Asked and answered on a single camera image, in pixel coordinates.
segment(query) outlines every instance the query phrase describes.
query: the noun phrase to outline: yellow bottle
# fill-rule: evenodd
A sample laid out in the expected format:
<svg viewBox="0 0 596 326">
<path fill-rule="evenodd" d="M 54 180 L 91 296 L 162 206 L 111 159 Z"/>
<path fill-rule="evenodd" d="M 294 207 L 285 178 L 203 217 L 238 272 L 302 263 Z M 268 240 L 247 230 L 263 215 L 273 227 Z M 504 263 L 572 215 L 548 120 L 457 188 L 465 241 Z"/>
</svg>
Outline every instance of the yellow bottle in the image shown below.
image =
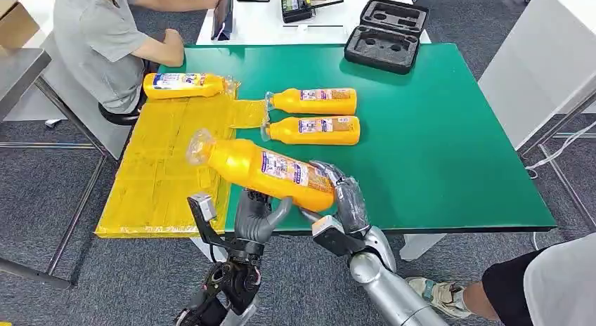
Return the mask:
<svg viewBox="0 0 596 326">
<path fill-rule="evenodd" d="M 261 127 L 265 141 L 287 145 L 355 145 L 360 139 L 357 117 L 287 117 Z"/>
<path fill-rule="evenodd" d="M 232 88 L 231 82 L 209 73 L 150 73 L 143 80 L 143 90 L 151 99 L 211 97 Z"/>
<path fill-rule="evenodd" d="M 251 140 L 214 140 L 202 129 L 190 141 L 187 157 L 191 164 L 207 164 L 242 187 L 277 198 L 292 196 L 298 207 L 322 211 L 333 205 L 333 187 L 322 171 Z"/>
<path fill-rule="evenodd" d="M 269 110 L 288 113 L 354 115 L 354 89 L 287 89 L 281 93 L 267 92 L 265 101 Z"/>
</svg>

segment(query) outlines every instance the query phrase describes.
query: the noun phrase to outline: black case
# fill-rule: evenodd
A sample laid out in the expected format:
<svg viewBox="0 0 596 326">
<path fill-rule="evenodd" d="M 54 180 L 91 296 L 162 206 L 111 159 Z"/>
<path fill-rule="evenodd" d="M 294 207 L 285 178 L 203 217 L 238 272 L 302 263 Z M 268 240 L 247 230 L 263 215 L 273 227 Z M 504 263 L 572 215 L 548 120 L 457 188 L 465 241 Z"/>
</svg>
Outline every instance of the black case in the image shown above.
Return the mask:
<svg viewBox="0 0 596 326">
<path fill-rule="evenodd" d="M 414 66 L 428 8 L 389 0 L 369 0 L 344 47 L 353 63 L 407 74 Z"/>
</svg>

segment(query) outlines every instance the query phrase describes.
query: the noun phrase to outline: person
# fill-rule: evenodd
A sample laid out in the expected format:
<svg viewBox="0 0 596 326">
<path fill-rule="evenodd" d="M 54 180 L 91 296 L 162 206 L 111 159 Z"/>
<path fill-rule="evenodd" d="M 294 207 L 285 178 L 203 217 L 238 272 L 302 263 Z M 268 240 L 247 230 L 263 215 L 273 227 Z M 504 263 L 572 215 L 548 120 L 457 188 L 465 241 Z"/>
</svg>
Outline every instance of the person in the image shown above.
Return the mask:
<svg viewBox="0 0 596 326">
<path fill-rule="evenodd" d="M 466 288 L 414 277 L 408 284 L 455 318 L 471 314 L 505 326 L 594 325 L 596 233 L 486 269 Z"/>
<path fill-rule="evenodd" d="M 75 79 L 108 112 L 129 114 L 143 98 L 149 62 L 178 67 L 183 41 L 173 29 L 158 41 L 137 30 L 129 4 L 156 11 L 197 11 L 219 0 L 56 0 L 54 39 Z"/>
</svg>

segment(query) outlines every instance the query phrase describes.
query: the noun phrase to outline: metal frame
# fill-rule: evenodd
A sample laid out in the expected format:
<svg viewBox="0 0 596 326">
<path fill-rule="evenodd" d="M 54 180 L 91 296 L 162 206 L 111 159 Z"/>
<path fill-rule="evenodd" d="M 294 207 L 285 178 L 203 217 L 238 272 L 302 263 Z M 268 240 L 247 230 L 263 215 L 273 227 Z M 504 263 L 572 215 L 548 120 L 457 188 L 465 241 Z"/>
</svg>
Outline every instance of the metal frame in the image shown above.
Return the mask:
<svg viewBox="0 0 596 326">
<path fill-rule="evenodd" d="M 89 200 L 89 195 L 95 186 L 103 164 L 110 156 L 108 151 L 103 147 L 101 142 L 89 131 L 89 129 L 81 122 L 81 120 L 74 114 L 74 112 L 64 103 L 62 98 L 52 89 L 52 87 L 48 84 L 48 82 L 40 75 L 34 81 L 34 85 L 69 119 L 76 127 L 79 129 L 85 137 L 91 143 L 27 143 L 27 142 L 1 142 L 0 149 L 8 148 L 8 149 L 16 149 L 16 148 L 26 148 L 26 149 L 96 149 L 101 154 L 100 159 L 93 170 L 91 178 L 86 184 L 86 187 L 83 191 L 83 195 L 79 200 L 79 204 L 77 205 L 77 209 L 74 211 L 74 215 L 70 219 L 66 231 L 62 235 L 62 239 L 56 247 L 56 251 L 54 255 L 50 259 L 48 267 L 45 272 L 40 272 L 33 268 L 28 268 L 27 266 L 21 265 L 19 263 L 15 263 L 6 259 L 0 258 L 0 270 L 12 273 L 14 275 L 19 275 L 24 278 L 29 278 L 32 280 L 37 280 L 40 282 L 44 282 L 48 285 L 61 288 L 61 289 L 68 289 L 73 286 L 73 283 L 69 280 L 64 280 L 54 275 L 56 271 L 56 266 L 60 261 L 64 253 L 64 249 L 66 245 L 70 241 L 72 237 L 72 233 L 75 231 L 77 224 L 79 223 L 79 219 L 81 218 L 81 214 L 83 209 L 85 208 L 85 204 Z"/>
<path fill-rule="evenodd" d="M 593 91 L 587 98 L 585 98 L 582 102 L 578 103 L 573 109 L 571 109 L 571 111 L 569 111 L 569 113 L 565 114 L 562 119 L 560 119 L 551 129 L 544 133 L 535 143 L 533 143 L 532 145 L 530 145 L 530 147 L 525 149 L 525 151 L 523 151 L 519 156 L 522 159 L 524 159 L 532 150 L 534 150 L 534 148 L 539 148 L 545 157 L 550 156 L 550 151 L 545 146 L 546 142 L 551 138 L 568 138 L 571 135 L 573 135 L 573 133 L 559 133 L 559 131 L 563 128 L 563 126 L 565 126 L 573 118 L 575 118 L 575 116 L 582 113 L 594 102 L 596 102 L 596 91 Z M 582 136 L 580 136 L 580 138 L 594 139 L 596 138 L 596 133 L 585 133 Z M 569 196 L 571 196 L 571 199 L 573 200 L 576 208 L 580 211 L 580 213 L 582 213 L 582 215 L 584 215 L 585 219 L 592 222 L 591 230 L 596 232 L 596 221 L 581 202 L 581 199 L 577 195 L 574 188 L 571 186 L 569 180 L 567 180 L 567 177 L 559 167 L 558 163 L 552 160 L 550 161 L 550 166 L 555 171 L 555 174 L 557 175 L 559 181 L 561 181 L 561 184 L 565 188 L 565 191 L 567 191 Z"/>
</svg>

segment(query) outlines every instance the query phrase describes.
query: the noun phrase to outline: humanoid robot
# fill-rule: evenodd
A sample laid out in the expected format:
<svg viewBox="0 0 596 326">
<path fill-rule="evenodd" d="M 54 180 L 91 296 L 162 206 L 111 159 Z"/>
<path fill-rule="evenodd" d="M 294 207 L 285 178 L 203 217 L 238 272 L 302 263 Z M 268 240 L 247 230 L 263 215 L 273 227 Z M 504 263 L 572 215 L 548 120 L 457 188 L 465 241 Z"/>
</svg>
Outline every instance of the humanoid robot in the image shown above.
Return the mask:
<svg viewBox="0 0 596 326">
<path fill-rule="evenodd" d="M 332 181 L 337 207 L 335 216 L 324 217 L 301 210 L 312 222 L 315 242 L 337 256 L 349 257 L 352 278 L 368 293 L 388 325 L 447 326 L 396 274 L 395 258 L 387 238 L 378 227 L 368 223 L 356 180 L 331 164 L 311 163 Z M 216 214 L 208 195 L 196 194 L 188 198 L 188 203 L 203 242 L 226 249 L 228 259 L 214 264 L 199 294 L 176 318 L 176 326 L 242 326 L 259 303 L 259 260 L 264 246 L 290 212 L 292 199 L 283 199 L 273 211 L 269 196 L 244 189 L 236 212 L 235 237 L 231 241 L 222 240 L 209 225 Z M 220 292 L 225 294 L 225 303 L 218 298 Z"/>
</svg>

